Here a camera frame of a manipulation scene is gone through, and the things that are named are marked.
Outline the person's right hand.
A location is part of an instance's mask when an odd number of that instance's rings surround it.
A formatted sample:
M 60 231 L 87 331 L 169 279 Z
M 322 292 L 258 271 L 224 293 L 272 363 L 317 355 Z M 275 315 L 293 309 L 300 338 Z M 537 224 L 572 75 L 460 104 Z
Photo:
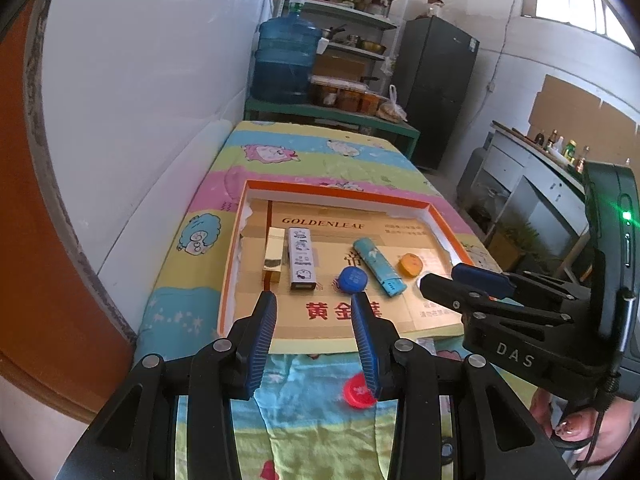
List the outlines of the person's right hand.
M 597 420 L 597 412 L 586 408 L 560 418 L 564 402 L 548 391 L 537 388 L 530 402 L 529 411 L 548 437 L 552 434 L 566 442 L 578 442 L 590 438 Z M 578 479 L 599 479 L 620 452 L 634 425 L 639 420 L 639 402 L 615 398 L 604 415 L 596 447 L 588 464 L 582 468 L 589 446 L 563 454 L 563 460 Z

